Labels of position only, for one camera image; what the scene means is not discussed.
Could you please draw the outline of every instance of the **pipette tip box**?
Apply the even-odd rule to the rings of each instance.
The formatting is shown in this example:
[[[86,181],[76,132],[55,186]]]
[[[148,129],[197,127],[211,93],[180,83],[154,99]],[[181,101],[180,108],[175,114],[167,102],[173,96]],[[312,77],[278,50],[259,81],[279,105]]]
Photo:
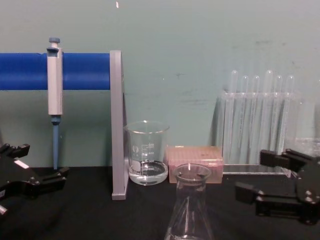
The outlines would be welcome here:
[[[169,166],[169,182],[177,183],[174,170],[182,164],[200,164],[211,170],[208,184],[220,184],[224,171],[222,150],[217,146],[168,146],[165,159]]]

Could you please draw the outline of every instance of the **test tube rack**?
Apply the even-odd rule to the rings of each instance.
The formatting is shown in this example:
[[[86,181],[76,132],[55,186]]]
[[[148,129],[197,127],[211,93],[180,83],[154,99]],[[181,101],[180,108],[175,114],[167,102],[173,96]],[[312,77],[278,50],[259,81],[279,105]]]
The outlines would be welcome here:
[[[287,169],[260,165],[259,159],[260,150],[281,153],[296,137],[301,97],[293,91],[293,76],[273,79],[268,70],[259,84],[258,76],[238,80],[233,71],[230,82],[217,101],[215,143],[222,147],[223,174],[290,176]]]

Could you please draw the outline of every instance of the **flask neck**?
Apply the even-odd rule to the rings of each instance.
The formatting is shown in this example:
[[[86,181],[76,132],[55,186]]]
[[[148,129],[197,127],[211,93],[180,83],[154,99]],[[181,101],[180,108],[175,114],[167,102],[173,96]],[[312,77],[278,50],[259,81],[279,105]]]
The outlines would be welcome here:
[[[188,198],[188,201],[199,202],[206,204],[206,181],[189,182],[178,180],[176,184],[176,198],[178,201],[183,201]]]

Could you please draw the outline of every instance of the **black clamp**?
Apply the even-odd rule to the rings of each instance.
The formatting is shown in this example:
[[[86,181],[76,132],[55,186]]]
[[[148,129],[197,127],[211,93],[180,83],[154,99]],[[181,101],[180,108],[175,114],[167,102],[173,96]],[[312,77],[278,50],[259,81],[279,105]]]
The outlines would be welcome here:
[[[296,172],[295,195],[266,194],[253,185],[237,182],[236,200],[247,204],[255,203],[255,213],[258,216],[294,218],[306,225],[315,225],[320,218],[320,157],[291,149],[281,155],[262,150],[260,164]]]
[[[13,196],[34,199],[64,188],[69,168],[63,167],[54,174],[39,176],[17,159],[28,155],[29,149],[28,144],[18,147],[4,144],[0,147],[0,201]]]

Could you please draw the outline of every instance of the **blue foam tube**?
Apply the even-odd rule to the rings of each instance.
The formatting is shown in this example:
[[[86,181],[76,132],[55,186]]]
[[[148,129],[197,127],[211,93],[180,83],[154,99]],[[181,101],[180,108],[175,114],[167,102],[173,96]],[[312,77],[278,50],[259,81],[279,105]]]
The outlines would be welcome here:
[[[109,53],[63,53],[64,90],[110,90]],[[46,53],[0,53],[0,90],[47,90]]]

